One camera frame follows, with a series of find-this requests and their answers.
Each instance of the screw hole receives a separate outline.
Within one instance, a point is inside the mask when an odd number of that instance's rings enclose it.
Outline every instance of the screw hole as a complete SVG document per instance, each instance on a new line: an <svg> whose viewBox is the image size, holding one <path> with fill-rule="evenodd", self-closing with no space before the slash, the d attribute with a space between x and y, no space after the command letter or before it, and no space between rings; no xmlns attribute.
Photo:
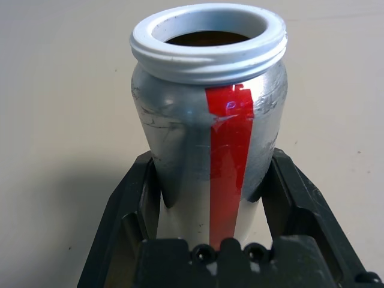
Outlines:
<svg viewBox="0 0 384 288"><path fill-rule="evenodd" d="M192 251L192 259L202 264L210 264L215 261L215 250L206 244L198 245Z"/></svg>
<svg viewBox="0 0 384 288"><path fill-rule="evenodd" d="M263 263L268 261L268 251L260 244L249 244L244 249L244 253L253 262Z"/></svg>

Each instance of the white surface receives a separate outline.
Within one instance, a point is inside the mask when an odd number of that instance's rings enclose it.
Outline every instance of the white surface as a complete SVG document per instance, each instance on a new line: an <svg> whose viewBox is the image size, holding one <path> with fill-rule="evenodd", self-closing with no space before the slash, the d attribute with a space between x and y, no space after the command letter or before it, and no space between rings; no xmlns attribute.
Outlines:
<svg viewBox="0 0 384 288"><path fill-rule="evenodd" d="M109 195L148 148L130 96L129 34L187 3L0 2L1 287L76 286ZM277 145L384 277L384 2L246 3L287 23Z"/></svg>
<svg viewBox="0 0 384 288"><path fill-rule="evenodd" d="M219 49L164 43L180 35L218 29L251 39ZM283 20L271 11L208 3L145 18L134 28L130 43L133 55L149 74L172 82L211 85L242 82L263 73L283 57L287 36Z"/></svg>

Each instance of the can opening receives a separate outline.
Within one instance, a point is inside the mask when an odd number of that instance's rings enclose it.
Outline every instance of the can opening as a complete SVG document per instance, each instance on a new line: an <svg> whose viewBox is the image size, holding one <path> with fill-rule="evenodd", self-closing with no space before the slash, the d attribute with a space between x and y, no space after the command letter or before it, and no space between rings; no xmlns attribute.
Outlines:
<svg viewBox="0 0 384 288"><path fill-rule="evenodd" d="M172 38L166 43L180 46L219 46L249 40L241 34L223 31L200 31Z"/></svg>
<svg viewBox="0 0 384 288"><path fill-rule="evenodd" d="M168 44L217 46L256 38L268 27L262 14L217 5L206 9L192 5L193 11L168 13L148 29L152 37Z"/></svg>

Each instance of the black holder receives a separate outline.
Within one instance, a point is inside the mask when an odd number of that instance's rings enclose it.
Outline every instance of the black holder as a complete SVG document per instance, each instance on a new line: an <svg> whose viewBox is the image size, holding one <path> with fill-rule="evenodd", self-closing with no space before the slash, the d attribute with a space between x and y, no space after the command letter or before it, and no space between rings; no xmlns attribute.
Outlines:
<svg viewBox="0 0 384 288"><path fill-rule="evenodd" d="M225 239L220 251L155 239L160 186L151 153L140 155L112 193L78 288L384 288L367 272L319 189L282 150L255 191L271 250Z"/></svg>

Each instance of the can body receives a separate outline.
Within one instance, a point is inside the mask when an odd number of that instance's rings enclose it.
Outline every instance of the can body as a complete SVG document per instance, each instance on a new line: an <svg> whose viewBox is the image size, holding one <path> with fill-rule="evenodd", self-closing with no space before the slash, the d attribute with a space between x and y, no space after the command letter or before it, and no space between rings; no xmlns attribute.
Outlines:
<svg viewBox="0 0 384 288"><path fill-rule="evenodd" d="M246 239L287 93L286 43L278 15L242 4L176 7L134 28L131 90L166 205L158 237Z"/></svg>
<svg viewBox="0 0 384 288"><path fill-rule="evenodd" d="M169 234L160 236L215 248L226 237L244 240L280 126L283 63L213 87L161 80L139 64L131 87L167 205Z"/></svg>

